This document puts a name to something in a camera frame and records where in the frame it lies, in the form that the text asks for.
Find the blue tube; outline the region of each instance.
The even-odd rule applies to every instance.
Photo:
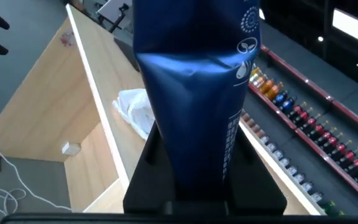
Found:
[[[221,191],[252,64],[257,0],[133,0],[134,53],[188,195]]]

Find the light wood panel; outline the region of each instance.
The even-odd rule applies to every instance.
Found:
[[[65,161],[72,209],[82,211],[118,179],[111,151],[99,123],[81,143],[81,151]]]
[[[256,134],[241,119],[240,128],[247,136],[248,140],[258,153],[262,162],[275,179],[277,186],[281,189],[287,198],[286,215],[325,215],[324,211],[317,203],[311,200],[311,197],[301,187],[295,183],[293,177],[290,177],[270,155],[266,146],[260,141]]]
[[[82,142],[97,125],[78,47],[60,40],[70,30],[67,19],[0,114],[5,156],[64,161],[63,143]]]
[[[121,90],[143,88],[141,76],[112,34],[75,8],[66,8],[121,184],[127,189],[145,141],[119,116],[112,101]]]
[[[122,207],[124,196],[125,190],[122,188],[121,181],[117,180],[83,212],[124,213]]]

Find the display rack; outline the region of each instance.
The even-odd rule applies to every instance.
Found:
[[[351,111],[349,108],[344,106],[339,101],[335,100],[332,96],[330,96],[328,93],[326,93],[323,89],[321,89],[317,84],[309,80],[306,76],[304,76],[302,73],[300,73],[297,69],[292,67],[290,64],[286,63],[284,59],[279,57],[277,54],[269,50],[266,46],[261,46],[260,48],[264,54],[266,54],[268,57],[271,58],[271,60],[279,63],[283,68],[289,71],[289,74],[292,75],[294,78],[298,79],[299,81],[305,83],[306,86],[311,88],[316,94],[318,94],[320,97],[328,100],[331,102],[331,105],[337,109],[338,111],[344,113],[345,116],[353,120],[358,125],[358,115],[356,115],[353,111]]]
[[[268,61],[275,62],[278,66],[284,68],[287,71],[288,76],[291,76],[295,80],[299,81],[306,87],[308,87],[314,95],[316,95],[323,103],[327,103],[330,108],[341,112],[345,117],[349,118],[350,121],[358,125],[358,115],[353,113],[351,110],[346,108],[342,103],[336,101],[332,96],[326,93],[321,89],[317,84],[309,80],[303,74],[301,74],[297,69],[293,68],[291,65],[287,64],[282,58],[269,50],[266,46],[261,46],[261,54]],[[251,93],[253,93],[260,101],[263,101],[264,104],[270,108],[272,113],[275,113],[278,118],[280,118],[286,126],[292,129],[295,132],[295,135],[302,139],[314,152],[319,155],[329,167],[332,168],[335,173],[337,173],[341,179],[343,179],[349,186],[351,186],[358,193],[358,183],[353,180],[346,172],[344,172],[319,146],[317,146],[312,140],[310,140],[306,134],[298,129],[269,99],[264,97],[263,94],[255,87],[253,84],[249,84]]]

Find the gray floor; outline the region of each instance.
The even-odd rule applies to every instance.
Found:
[[[0,112],[67,17],[61,0],[0,0],[0,16],[11,28],[0,28]]]
[[[61,0],[0,0],[0,16],[11,26],[0,28],[0,44],[8,48],[0,55],[0,112],[40,57],[67,17]],[[67,182],[62,163],[11,159],[23,181],[35,194],[53,203],[69,206]],[[0,188],[22,187],[12,169],[2,164]],[[54,212],[50,205],[30,195],[19,202],[19,212]]]
[[[16,165],[24,183],[34,194],[43,197],[56,205],[70,207],[67,181],[64,165],[61,162],[35,161],[29,159],[8,158]],[[23,188],[16,177],[13,167],[2,163],[0,173],[0,188],[12,190]],[[8,210],[12,211],[13,203],[8,202]],[[0,209],[3,210],[3,199],[0,198]],[[27,193],[27,197],[19,201],[18,212],[66,212],[66,210],[53,208],[51,205],[34,198]]]

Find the black stand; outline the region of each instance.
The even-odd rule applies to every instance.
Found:
[[[282,215],[287,200],[239,129],[221,200],[181,200],[154,124],[124,198],[124,212],[154,215]]]

